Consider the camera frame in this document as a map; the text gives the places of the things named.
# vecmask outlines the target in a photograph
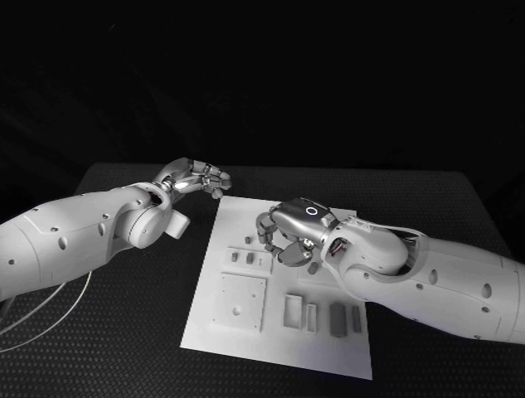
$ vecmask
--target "robotic hand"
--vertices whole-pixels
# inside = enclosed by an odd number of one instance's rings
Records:
[[[189,220],[171,204],[197,190],[217,199],[229,188],[226,173],[180,158],[153,182],[36,206],[0,225],[0,301],[79,278],[163,232],[177,239]]]
[[[255,227],[281,264],[301,266],[318,254],[354,299],[457,336],[525,344],[525,265],[406,228],[340,221],[303,198],[272,206]],[[271,243],[277,230],[292,242],[284,250]]]

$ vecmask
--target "table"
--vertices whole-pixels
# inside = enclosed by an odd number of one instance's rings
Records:
[[[161,165],[95,164],[78,193],[148,181]],[[473,187],[455,172],[223,167],[236,197],[308,197],[509,256]],[[367,304],[373,381],[179,348],[217,202],[200,192],[176,205],[192,223],[127,250],[92,274],[85,297],[39,340],[0,355],[0,396],[525,396],[525,347],[477,342]],[[72,304],[85,277],[0,337],[0,349],[39,333]],[[52,289],[20,295],[3,325]]]

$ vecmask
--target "textured mat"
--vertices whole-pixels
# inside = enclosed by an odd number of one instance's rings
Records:
[[[160,165],[96,164],[79,193],[147,181]],[[507,255],[466,178],[454,172],[225,167],[230,194],[287,201],[308,197]],[[163,235],[127,250],[92,275],[65,322],[0,355],[0,397],[21,396],[525,396],[525,347],[450,336],[367,304],[373,381],[179,348],[217,202],[202,192],[176,205],[192,219],[179,241]],[[40,332],[66,311],[85,278],[0,337],[0,349]],[[17,297],[4,325],[50,293]]]

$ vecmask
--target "dark background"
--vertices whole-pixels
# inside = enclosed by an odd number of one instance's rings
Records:
[[[525,6],[444,8],[0,21],[0,222],[95,162],[454,170],[525,262]]]

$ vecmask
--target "black table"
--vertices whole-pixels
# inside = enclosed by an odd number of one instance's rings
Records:
[[[78,193],[148,181],[160,165],[96,164]],[[464,176],[316,168],[225,167],[238,197],[308,197],[507,256]],[[373,381],[179,348],[217,202],[193,193],[176,205],[192,223],[180,240],[163,236],[127,250],[95,272],[65,322],[0,355],[0,397],[18,396],[525,396],[525,347],[447,335],[367,304]],[[39,333],[72,304],[85,277],[13,332],[0,349]],[[3,325],[52,292],[18,296]]]

